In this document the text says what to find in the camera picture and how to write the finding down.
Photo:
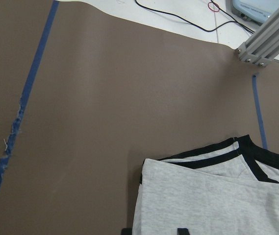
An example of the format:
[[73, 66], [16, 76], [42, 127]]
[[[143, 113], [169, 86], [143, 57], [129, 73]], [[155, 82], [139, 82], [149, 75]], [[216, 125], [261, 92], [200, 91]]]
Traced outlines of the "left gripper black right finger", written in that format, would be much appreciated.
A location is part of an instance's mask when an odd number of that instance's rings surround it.
[[177, 228], [177, 235], [190, 235], [187, 228]]

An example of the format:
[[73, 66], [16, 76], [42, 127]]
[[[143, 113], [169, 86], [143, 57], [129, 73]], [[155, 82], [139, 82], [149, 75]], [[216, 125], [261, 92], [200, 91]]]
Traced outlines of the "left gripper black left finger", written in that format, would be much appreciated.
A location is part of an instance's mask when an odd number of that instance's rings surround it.
[[122, 228], [121, 235], [132, 235], [132, 228]]

